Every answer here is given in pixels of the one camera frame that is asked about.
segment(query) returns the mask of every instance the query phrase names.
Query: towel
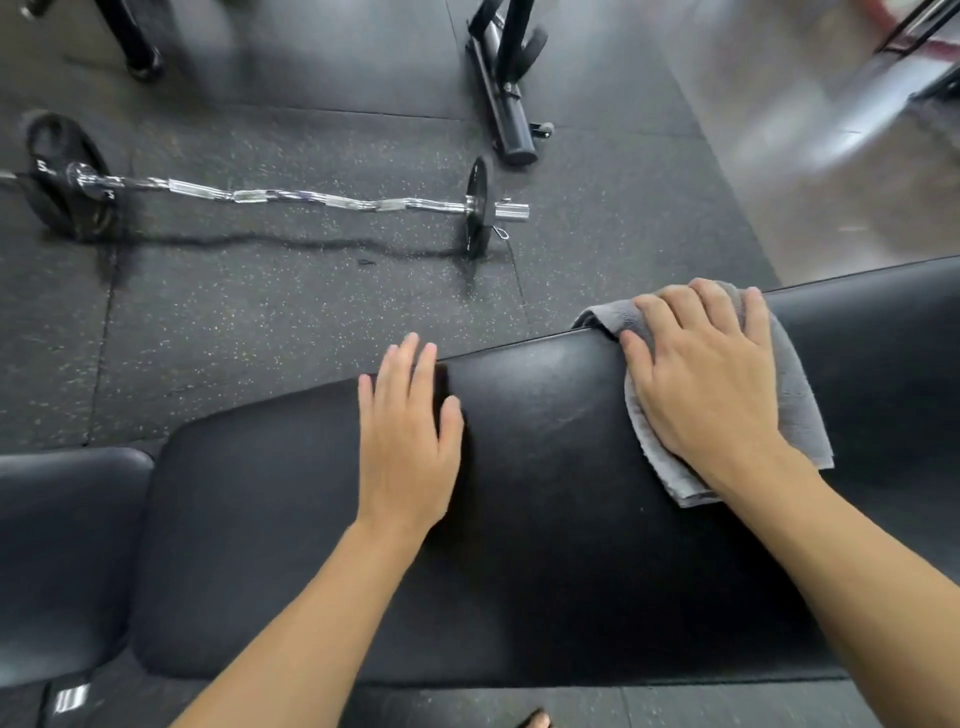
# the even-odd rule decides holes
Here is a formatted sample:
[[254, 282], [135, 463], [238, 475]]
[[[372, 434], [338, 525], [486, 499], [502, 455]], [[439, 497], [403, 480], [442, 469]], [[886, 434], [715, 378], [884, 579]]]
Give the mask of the towel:
[[[721, 281], [733, 300], [736, 315], [743, 327], [743, 292]], [[833, 449], [824, 427], [820, 408], [806, 380], [804, 366], [797, 356], [790, 337], [777, 317], [771, 314], [771, 340], [777, 365], [777, 402], [780, 412], [780, 434], [820, 470], [833, 467]], [[600, 326], [613, 336], [625, 328], [638, 334], [653, 350], [653, 335], [643, 320], [643, 314], [633, 301], [614, 301], [588, 308], [573, 322], [574, 328]], [[627, 412], [634, 425], [636, 438], [647, 460], [654, 467], [667, 493], [681, 508], [704, 503], [715, 503], [720, 498], [692, 471], [686, 463], [669, 452], [654, 433], [636, 398], [630, 372], [623, 382]]]

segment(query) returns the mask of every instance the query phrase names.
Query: speckled rubber flooring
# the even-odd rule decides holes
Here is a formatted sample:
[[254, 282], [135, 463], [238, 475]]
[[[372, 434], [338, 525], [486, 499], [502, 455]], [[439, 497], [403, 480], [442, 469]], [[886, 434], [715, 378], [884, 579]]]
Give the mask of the speckled rubber flooring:
[[[458, 199], [490, 147], [463, 52], [474, 4], [139, 0], [169, 66], [141, 87], [92, 3], [34, 26], [6, 3], [0, 166], [22, 166], [17, 120], [42, 107], [81, 120], [119, 172]], [[557, 133], [536, 166], [500, 175], [532, 220], [477, 265], [452, 218], [142, 197], [114, 242], [79, 246], [0, 196], [0, 451], [163, 437], [353, 376], [408, 330], [455, 354], [693, 276], [775, 286], [637, 7], [541, 0], [536, 15], [551, 38], [527, 112]], [[94, 681], [87, 724], [164, 726], [199, 688], [124, 655]], [[0, 728], [35, 725], [41, 690], [0, 692]], [[564, 728], [872, 724], [848, 683], [365, 692], [345, 724], [508, 728], [540, 703]]]

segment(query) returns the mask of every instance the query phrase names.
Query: black vinyl bench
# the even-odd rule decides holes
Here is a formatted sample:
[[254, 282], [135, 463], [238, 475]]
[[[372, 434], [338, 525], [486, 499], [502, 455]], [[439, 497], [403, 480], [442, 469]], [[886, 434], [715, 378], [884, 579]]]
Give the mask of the black vinyl bench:
[[[960, 257], [768, 300], [827, 422], [828, 481], [960, 577]], [[730, 511], [666, 496], [627, 419], [623, 374], [596, 329], [446, 360], [468, 424], [463, 467], [361, 683], [842, 674]], [[212, 678], [352, 520], [357, 430], [351, 379], [185, 425], [155, 467], [131, 449], [0, 458], [0, 685], [91, 669], [128, 635], [150, 672]]]

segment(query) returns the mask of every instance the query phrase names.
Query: right hand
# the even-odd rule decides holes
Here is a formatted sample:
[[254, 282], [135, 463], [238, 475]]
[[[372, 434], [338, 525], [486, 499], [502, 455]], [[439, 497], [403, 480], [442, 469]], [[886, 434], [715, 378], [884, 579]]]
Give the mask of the right hand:
[[656, 356], [632, 331], [620, 334], [620, 344], [636, 396], [668, 450], [717, 489], [731, 465], [784, 444], [770, 312], [759, 290], [744, 293], [742, 330], [733, 302], [712, 280], [668, 286], [634, 303]]

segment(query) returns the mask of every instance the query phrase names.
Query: barbell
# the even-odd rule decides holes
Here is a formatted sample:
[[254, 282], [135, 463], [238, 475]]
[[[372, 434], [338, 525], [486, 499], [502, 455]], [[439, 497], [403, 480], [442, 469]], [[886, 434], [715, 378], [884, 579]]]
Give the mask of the barbell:
[[159, 177], [111, 175], [96, 144], [81, 126], [49, 111], [31, 115], [23, 132], [31, 168], [24, 173], [0, 171], [0, 181], [16, 184], [31, 210], [50, 230], [81, 242], [95, 242], [109, 231], [117, 218], [118, 196], [128, 192], [169, 192], [239, 205], [302, 203], [354, 212], [419, 210], [462, 215], [466, 222], [464, 248], [470, 258], [486, 253], [492, 232], [509, 239], [497, 222], [525, 222], [530, 218], [529, 206], [509, 198], [496, 199], [489, 155], [481, 155], [473, 163], [462, 202], [420, 197], [356, 200], [309, 190], [229, 190]]

